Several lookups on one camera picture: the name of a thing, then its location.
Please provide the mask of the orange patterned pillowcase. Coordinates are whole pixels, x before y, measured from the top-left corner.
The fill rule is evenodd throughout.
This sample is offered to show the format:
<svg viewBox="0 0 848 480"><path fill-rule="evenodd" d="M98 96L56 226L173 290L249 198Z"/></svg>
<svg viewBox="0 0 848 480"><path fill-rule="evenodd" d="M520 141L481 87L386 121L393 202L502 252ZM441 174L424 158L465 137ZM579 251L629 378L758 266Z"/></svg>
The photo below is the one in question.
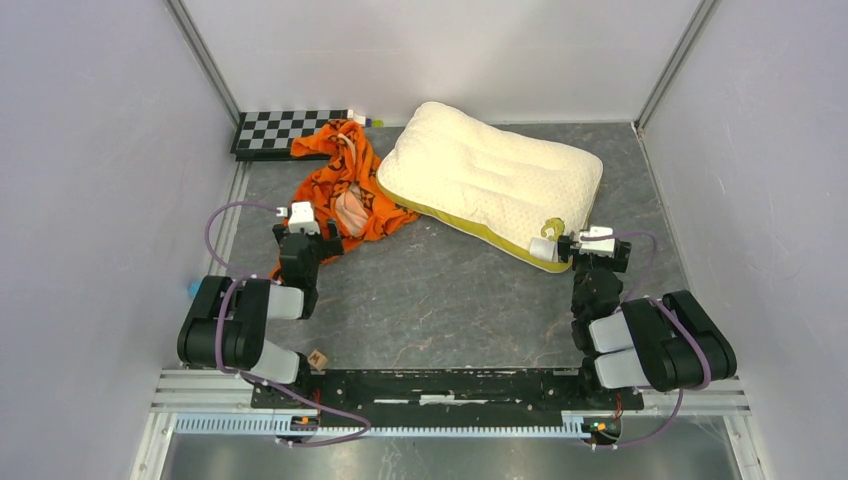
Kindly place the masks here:
<svg viewBox="0 0 848 480"><path fill-rule="evenodd" d="M331 238L328 222L335 222L343 254L382 240L420 218L381 190L377 171L382 159L357 122L332 120L318 132L295 139L290 151L295 157L329 157L325 166L301 182L292 200L311 203L326 240Z"/></svg>

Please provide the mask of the white quilted pillow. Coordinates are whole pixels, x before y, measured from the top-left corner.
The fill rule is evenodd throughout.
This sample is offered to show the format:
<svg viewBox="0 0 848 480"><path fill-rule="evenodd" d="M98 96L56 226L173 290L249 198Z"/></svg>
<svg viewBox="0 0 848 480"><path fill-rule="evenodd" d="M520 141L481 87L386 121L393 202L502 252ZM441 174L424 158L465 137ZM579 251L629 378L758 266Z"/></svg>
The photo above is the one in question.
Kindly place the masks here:
<svg viewBox="0 0 848 480"><path fill-rule="evenodd" d="M558 274L569 265L556 255L556 241L585 228L602 175L602 160L588 151L429 101L415 110L376 179L396 204Z"/></svg>

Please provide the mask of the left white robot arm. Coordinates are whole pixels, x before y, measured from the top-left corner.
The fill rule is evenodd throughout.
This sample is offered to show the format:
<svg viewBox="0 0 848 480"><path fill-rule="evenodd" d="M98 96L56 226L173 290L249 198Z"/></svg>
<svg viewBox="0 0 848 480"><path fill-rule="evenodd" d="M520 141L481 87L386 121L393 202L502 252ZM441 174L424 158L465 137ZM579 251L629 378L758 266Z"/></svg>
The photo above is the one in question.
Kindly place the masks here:
<svg viewBox="0 0 848 480"><path fill-rule="evenodd" d="M334 220L317 232L279 225L273 233L279 271L269 279L204 277L177 337L177 355L191 367L224 367L274 382L278 397L297 408L313 397L311 367L304 354L268 340L267 327L272 321L312 316L319 266L344 249Z"/></svg>

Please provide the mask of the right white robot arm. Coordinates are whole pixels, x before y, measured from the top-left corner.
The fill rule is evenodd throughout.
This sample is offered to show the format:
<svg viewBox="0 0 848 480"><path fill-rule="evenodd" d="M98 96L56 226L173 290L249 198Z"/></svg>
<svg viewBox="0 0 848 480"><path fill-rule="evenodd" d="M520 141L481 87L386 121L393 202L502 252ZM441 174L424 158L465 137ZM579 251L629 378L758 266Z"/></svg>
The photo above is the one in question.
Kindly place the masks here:
<svg viewBox="0 0 848 480"><path fill-rule="evenodd" d="M625 388L703 390L737 373L733 347L690 291L635 298L624 290L630 237L592 228L556 243L574 272L572 339L585 355L577 392L591 408Z"/></svg>

